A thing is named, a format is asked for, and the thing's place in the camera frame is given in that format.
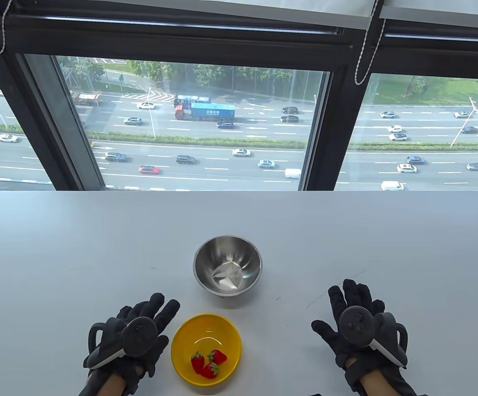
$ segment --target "yellow bowl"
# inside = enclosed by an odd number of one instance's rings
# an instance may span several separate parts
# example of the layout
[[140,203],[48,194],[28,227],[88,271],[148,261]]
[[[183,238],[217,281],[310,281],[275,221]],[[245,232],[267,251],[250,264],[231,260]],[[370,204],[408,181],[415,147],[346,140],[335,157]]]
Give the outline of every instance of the yellow bowl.
[[[207,379],[192,367],[192,356],[198,352],[209,363],[208,355],[218,349],[226,356],[219,366],[219,375]],[[241,337],[235,326],[226,318],[205,313],[188,319],[177,330],[171,343],[171,360],[180,377],[196,387],[212,387],[226,381],[237,369],[243,349]]]

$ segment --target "blue bus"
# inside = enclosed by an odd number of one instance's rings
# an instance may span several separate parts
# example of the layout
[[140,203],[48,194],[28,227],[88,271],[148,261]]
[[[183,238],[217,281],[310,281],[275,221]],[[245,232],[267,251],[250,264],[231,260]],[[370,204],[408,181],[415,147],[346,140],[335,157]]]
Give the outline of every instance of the blue bus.
[[192,108],[192,103],[210,104],[211,98],[204,98],[202,96],[175,95],[175,100],[173,101],[173,105],[175,107],[181,104],[185,109]]

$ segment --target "bowl rim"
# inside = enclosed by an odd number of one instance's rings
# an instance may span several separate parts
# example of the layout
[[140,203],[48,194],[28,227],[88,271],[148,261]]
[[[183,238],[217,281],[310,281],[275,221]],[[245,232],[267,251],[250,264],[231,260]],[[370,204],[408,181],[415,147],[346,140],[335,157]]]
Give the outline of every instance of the bowl rim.
[[[240,292],[236,292],[234,294],[226,294],[226,293],[220,293],[220,292],[215,292],[214,290],[211,290],[210,288],[208,288],[204,283],[202,283],[202,281],[199,279],[199,277],[197,276],[197,271],[196,271],[196,266],[195,266],[195,263],[197,262],[197,256],[199,255],[199,253],[201,252],[201,249],[203,248],[204,245],[206,245],[209,241],[213,241],[214,239],[217,239],[217,238],[222,238],[224,236],[233,236],[233,238],[238,238],[238,239],[242,239],[243,241],[247,242],[247,243],[250,243],[250,245],[252,247],[254,247],[254,250],[256,251],[256,253],[258,254],[258,257],[259,257],[259,273],[258,273],[258,276],[254,279],[254,282],[252,282],[252,284],[247,287],[246,289],[244,290],[241,290]],[[259,282],[259,279],[261,277],[261,273],[263,272],[263,258],[261,257],[261,253],[259,252],[258,248],[256,247],[256,245],[254,245],[253,243],[251,243],[249,240],[247,240],[246,238],[243,238],[242,236],[237,236],[237,235],[231,235],[231,234],[224,234],[224,235],[219,235],[219,236],[214,236],[213,238],[210,238],[208,239],[205,243],[203,243],[198,249],[197,251],[195,252],[195,256],[193,258],[193,275],[195,276],[195,279],[197,279],[197,282],[199,283],[199,285],[201,285],[203,287],[203,289],[205,289],[207,292],[210,292],[211,294],[215,294],[216,296],[219,296],[219,297],[234,297],[234,296],[239,296],[243,293],[246,293],[248,292],[251,288],[253,288],[258,282]]]
[[[239,358],[237,359],[237,362],[235,362],[234,366],[232,367],[232,369],[230,370],[230,372],[226,376],[223,376],[223,377],[219,378],[217,381],[209,383],[209,384],[208,383],[199,383],[199,382],[190,381],[188,378],[186,378],[184,375],[182,375],[182,373],[180,373],[180,371],[177,369],[177,366],[175,366],[175,361],[173,360],[173,344],[175,343],[175,339],[177,338],[177,334],[179,333],[181,328],[183,328],[185,325],[188,324],[188,322],[191,322],[193,319],[198,318],[200,316],[214,316],[214,317],[218,317],[219,319],[224,320],[225,322],[228,322],[228,324],[232,327],[233,331],[237,335],[237,339],[239,340]],[[237,328],[234,326],[234,324],[230,320],[228,320],[227,318],[225,318],[221,315],[217,315],[215,313],[212,313],[212,314],[211,313],[205,313],[205,314],[200,313],[199,315],[195,315],[195,316],[190,317],[190,319],[186,320],[186,322],[184,322],[180,325],[177,332],[175,332],[175,335],[173,336],[173,340],[171,341],[170,355],[171,355],[171,364],[173,364],[173,368],[177,372],[178,376],[181,377],[181,379],[186,381],[188,384],[191,384],[191,385],[196,386],[196,387],[209,388],[209,387],[213,387],[215,385],[218,385],[220,383],[223,383],[237,370],[237,368],[239,367],[239,363],[241,362],[241,356],[243,355],[243,341],[241,340],[241,335],[239,334],[239,330],[237,330]]]

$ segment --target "red car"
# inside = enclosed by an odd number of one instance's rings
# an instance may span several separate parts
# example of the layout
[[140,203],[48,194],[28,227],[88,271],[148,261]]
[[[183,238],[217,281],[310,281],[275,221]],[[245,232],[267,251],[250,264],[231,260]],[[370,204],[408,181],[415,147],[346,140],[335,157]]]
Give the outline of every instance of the red car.
[[148,175],[156,175],[160,173],[160,169],[158,169],[156,166],[150,166],[150,165],[142,165],[138,168],[138,171],[140,173],[145,173]]

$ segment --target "window blind cord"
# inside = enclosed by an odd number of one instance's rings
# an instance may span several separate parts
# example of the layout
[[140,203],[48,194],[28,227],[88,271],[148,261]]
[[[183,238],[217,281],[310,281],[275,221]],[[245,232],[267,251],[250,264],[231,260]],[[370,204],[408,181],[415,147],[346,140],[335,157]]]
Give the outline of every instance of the window blind cord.
[[1,20],[1,30],[2,30],[2,48],[0,50],[0,54],[2,54],[4,51],[5,51],[5,48],[6,48],[6,34],[5,34],[5,18],[6,18],[6,14],[9,10],[9,6],[11,6],[11,3],[13,2],[13,0],[8,0],[8,4],[5,8],[5,11],[4,13],[2,14],[2,20]]
[[[378,5],[378,3],[379,3],[379,0],[375,0],[375,4],[373,5],[373,10],[371,11],[371,20],[373,19],[373,16],[375,15],[376,6]],[[364,77],[362,77],[362,79],[359,82],[358,68],[360,67],[360,61],[362,60],[362,55],[364,55],[364,49],[366,47],[366,41],[367,41],[367,32],[369,31],[369,29],[366,30],[366,33],[364,34],[364,42],[362,43],[362,50],[360,51],[360,55],[358,55],[358,61],[356,62],[356,68],[355,68],[355,84],[356,85],[362,85],[362,83],[367,78],[367,75],[369,74],[369,70],[371,70],[371,65],[373,64],[373,59],[375,59],[376,51],[379,49],[380,40],[382,38],[382,34],[384,33],[385,26],[386,26],[386,19],[384,19],[382,23],[382,29],[380,30],[379,40],[376,43],[375,51],[373,51],[373,55],[371,56],[371,60],[369,61],[369,66],[367,67]]]

